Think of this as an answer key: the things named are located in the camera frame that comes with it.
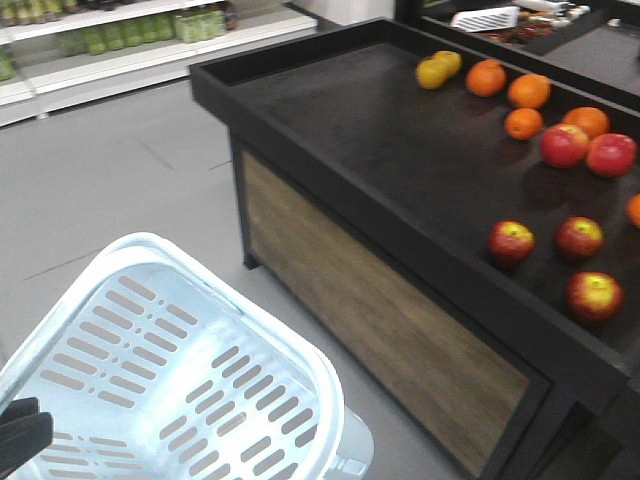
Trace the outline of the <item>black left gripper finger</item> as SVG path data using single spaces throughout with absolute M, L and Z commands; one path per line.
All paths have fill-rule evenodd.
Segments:
M 53 417 L 36 397 L 10 402 L 1 412 L 1 474 L 10 475 L 53 439 Z

